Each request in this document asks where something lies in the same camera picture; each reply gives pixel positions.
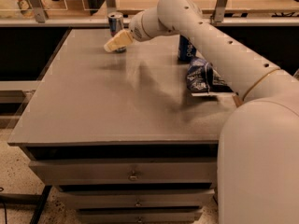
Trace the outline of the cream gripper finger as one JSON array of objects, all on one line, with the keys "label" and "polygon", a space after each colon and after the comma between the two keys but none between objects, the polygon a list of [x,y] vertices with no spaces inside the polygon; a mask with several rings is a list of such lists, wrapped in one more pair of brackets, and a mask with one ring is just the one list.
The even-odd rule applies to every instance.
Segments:
[{"label": "cream gripper finger", "polygon": [[133,43],[133,37],[128,30],[122,29],[111,37],[104,45],[106,52],[112,52],[117,49],[125,48]]}]

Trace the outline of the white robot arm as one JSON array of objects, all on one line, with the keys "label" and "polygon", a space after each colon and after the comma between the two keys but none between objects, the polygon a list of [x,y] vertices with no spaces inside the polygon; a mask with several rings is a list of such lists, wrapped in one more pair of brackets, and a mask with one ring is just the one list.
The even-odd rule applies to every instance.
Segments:
[{"label": "white robot arm", "polygon": [[159,0],[105,45],[186,37],[242,105],[221,129],[219,224],[299,224],[299,81],[204,21],[190,0]]}]

